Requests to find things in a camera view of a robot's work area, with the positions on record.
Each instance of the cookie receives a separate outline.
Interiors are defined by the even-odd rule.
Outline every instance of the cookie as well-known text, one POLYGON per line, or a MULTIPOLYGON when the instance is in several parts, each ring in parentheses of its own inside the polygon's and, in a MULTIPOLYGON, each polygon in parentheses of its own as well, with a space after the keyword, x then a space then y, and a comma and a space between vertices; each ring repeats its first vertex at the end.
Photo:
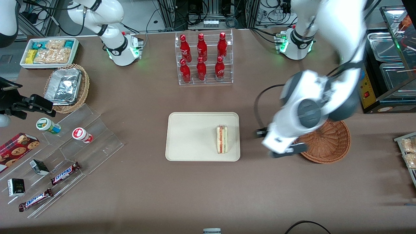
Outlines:
POLYGON ((7 161, 6 163, 5 163, 5 165, 6 165, 6 167, 10 167, 10 166, 12 166, 15 162, 17 161, 17 159, 12 159, 12 160, 10 160, 10 161, 7 161))
POLYGON ((17 155, 23 154, 24 152, 26 152, 26 148, 19 147, 19 148, 16 148, 12 151, 12 155, 17 156, 17 155))
POLYGON ((28 149, 34 149, 34 148, 36 148, 39 144, 40 144, 40 143, 39 143, 39 141, 34 141, 34 142, 32 142, 32 143, 28 144, 28 145, 27 145, 27 148, 28 148, 28 149))
POLYGON ((27 144, 29 142, 29 138, 25 135, 22 135, 17 139, 17 142, 19 144, 27 144))

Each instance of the small container with green label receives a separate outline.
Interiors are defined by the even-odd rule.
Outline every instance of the small container with green label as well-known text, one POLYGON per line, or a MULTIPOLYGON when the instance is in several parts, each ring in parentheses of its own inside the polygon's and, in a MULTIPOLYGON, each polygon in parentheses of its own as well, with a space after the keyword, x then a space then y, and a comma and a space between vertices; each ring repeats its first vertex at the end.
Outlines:
POLYGON ((41 118, 36 122, 37 129, 41 131, 50 132, 52 134, 57 134, 61 131, 61 126, 55 124, 52 120, 48 118, 41 118))

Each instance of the coca-cola bottle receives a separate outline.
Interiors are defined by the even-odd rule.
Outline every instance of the coca-cola bottle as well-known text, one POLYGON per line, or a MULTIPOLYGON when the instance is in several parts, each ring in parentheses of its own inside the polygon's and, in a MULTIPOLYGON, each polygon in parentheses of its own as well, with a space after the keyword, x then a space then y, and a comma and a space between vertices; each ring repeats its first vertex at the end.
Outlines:
POLYGON ((203 57, 198 57, 198 64, 196 65, 196 69, 198 70, 198 79, 200 81, 205 81, 207 75, 207 66, 204 63, 203 57))
POLYGON ((186 65, 185 59, 181 59, 180 61, 181 67, 181 76, 184 83, 190 83, 191 82, 191 70, 189 69, 188 65, 186 65))
POLYGON ((208 60, 208 49, 204 40, 204 34, 198 34, 198 45, 196 47, 198 49, 198 57, 202 57, 204 62, 206 62, 208 60))
POLYGON ((224 68, 223 57, 218 56, 217 63, 215 64, 215 79, 217 81, 224 80, 224 68))
POLYGON ((192 61, 191 48, 189 47, 189 44, 186 41, 186 36, 182 34, 179 38, 181 40, 180 49, 181 49, 182 58, 185 59, 187 62, 191 62, 192 61))
POLYGON ((218 41, 217 49, 218 56, 227 56, 227 41, 225 40, 225 32, 220 33, 220 41, 218 41))

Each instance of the brown table surface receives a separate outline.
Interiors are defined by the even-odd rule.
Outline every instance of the brown table surface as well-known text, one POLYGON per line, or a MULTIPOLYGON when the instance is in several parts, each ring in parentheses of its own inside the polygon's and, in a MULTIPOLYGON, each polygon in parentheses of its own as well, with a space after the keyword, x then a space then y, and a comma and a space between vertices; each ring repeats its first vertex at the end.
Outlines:
MULTIPOLYGON (((174 33, 149 35, 144 57, 116 66, 98 37, 79 37, 76 62, 91 79, 87 104, 126 143, 36 219, 17 204, 0 202, 0 233, 284 233, 299 220, 312 220, 332 233, 415 233, 416 190, 393 138, 414 132, 414 114, 364 115, 346 120, 352 136, 348 155, 321 165, 300 155, 272 159, 261 139, 253 102, 264 88, 284 83, 303 67, 326 74, 337 55, 317 37, 301 62, 277 55, 273 44, 249 30, 234 33, 234 84, 180 87, 174 33), (236 112, 240 117, 241 158, 237 162, 170 162, 165 158, 172 112, 236 112)), ((42 94, 50 70, 20 71, 23 95, 42 94)), ((279 110, 280 89, 260 101, 269 121, 279 110)), ((58 114, 58 122, 66 115, 58 114)), ((40 135, 35 122, 12 118, 0 142, 18 132, 40 135)), ((302 224, 296 233, 325 233, 302 224)))

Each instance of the acrylic bottle rack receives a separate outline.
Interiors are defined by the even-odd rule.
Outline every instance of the acrylic bottle rack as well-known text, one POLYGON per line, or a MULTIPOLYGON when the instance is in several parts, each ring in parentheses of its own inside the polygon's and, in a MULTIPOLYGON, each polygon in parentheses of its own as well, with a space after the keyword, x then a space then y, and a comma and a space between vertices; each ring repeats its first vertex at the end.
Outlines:
POLYGON ((218 85, 224 83, 232 83, 234 81, 234 73, 233 73, 233 32, 231 30, 213 30, 213 31, 202 31, 204 34, 205 42, 207 43, 208 47, 208 60, 205 62, 207 67, 207 74, 205 81, 200 81, 198 79, 198 71, 196 69, 196 65, 198 64, 198 51, 197 51, 197 44, 198 44, 198 34, 201 32, 182 32, 175 34, 175 52, 176 52, 176 66, 178 68, 178 81, 179 85, 218 85), (218 41, 220 40, 220 32, 225 32, 225 40, 227 41, 227 56, 224 58, 224 80, 219 82, 215 79, 215 64, 217 63, 218 51, 217 45, 218 41), (181 41, 179 40, 179 36, 184 34, 186 36, 186 41, 188 42, 189 46, 191 47, 191 56, 192 61, 187 63, 191 70, 191 82, 185 83, 181 76, 180 71, 180 60, 182 58, 181 55, 181 41))
POLYGON ((99 117, 100 114, 84 104, 58 123, 61 126, 61 131, 58 134, 52 135, 43 132, 44 139, 39 139, 41 142, 40 150, 34 154, 30 152, 30 154, 25 155, 20 159, 22 162, 19 165, 13 169, 11 168, 10 172, 4 172, 7 174, 0 179, 2 200, 8 201, 8 204, 15 206, 16 212, 19 212, 20 203, 45 192, 47 188, 52 188, 54 194, 52 198, 48 198, 44 203, 35 205, 21 213, 22 216, 28 218, 37 217, 123 147, 124 144, 105 126, 99 117), (86 144, 73 139, 72 131, 77 127, 83 127, 94 136, 94 140, 86 144), (45 176, 35 174, 29 165, 32 159, 43 161, 50 173, 45 176), (79 162, 82 168, 71 174, 66 180, 52 186, 50 179, 59 175, 75 162, 79 162), (11 178, 24 179, 26 189, 24 196, 8 196, 7 180, 11 178))

